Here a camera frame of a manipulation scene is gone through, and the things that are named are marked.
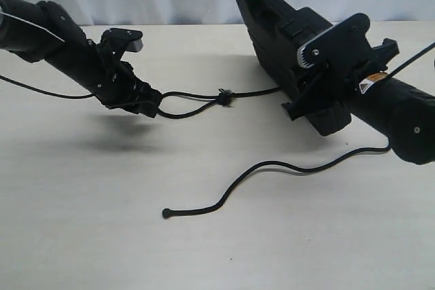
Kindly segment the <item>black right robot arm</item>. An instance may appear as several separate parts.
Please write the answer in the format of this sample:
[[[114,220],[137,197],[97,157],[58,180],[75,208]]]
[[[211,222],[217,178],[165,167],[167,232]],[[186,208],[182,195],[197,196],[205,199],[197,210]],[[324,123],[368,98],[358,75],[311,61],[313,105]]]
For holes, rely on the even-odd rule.
[[[348,50],[322,51],[308,62],[313,77],[286,105],[289,116],[295,120],[338,105],[385,135],[400,159],[432,163],[434,96],[395,76],[433,49],[430,44],[391,73],[385,71],[387,64],[399,52],[392,39],[375,48],[363,39]]]

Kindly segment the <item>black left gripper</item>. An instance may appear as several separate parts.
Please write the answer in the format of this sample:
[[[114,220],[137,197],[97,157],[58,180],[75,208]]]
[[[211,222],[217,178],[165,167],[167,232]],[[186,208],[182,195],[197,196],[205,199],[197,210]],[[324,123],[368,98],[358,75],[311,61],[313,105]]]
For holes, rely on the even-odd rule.
[[[133,72],[133,66],[121,61],[102,81],[90,91],[108,109],[125,109],[127,112],[155,118],[162,93],[150,88]]]

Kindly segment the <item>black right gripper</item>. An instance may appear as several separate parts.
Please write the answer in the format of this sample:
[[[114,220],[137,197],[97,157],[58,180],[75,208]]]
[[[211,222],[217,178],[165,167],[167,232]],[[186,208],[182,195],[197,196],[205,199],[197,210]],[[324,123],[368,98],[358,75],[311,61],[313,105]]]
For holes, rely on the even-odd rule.
[[[397,42],[387,38],[381,45],[371,47],[369,58],[344,76],[335,76],[327,63],[311,67],[314,73],[309,82],[301,85],[288,82],[281,87],[289,98],[282,107],[292,120],[306,117],[310,122],[342,122],[341,101],[350,97],[361,79],[385,70],[397,54]]]

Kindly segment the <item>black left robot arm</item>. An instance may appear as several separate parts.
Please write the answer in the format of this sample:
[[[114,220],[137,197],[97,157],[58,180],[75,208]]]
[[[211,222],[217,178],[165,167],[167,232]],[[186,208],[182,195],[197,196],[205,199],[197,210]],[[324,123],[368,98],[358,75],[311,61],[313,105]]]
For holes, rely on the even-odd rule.
[[[142,50],[142,37],[138,30],[110,28],[95,42],[58,3],[1,0],[1,49],[29,63],[48,63],[108,109],[154,118],[162,93],[122,59]]]

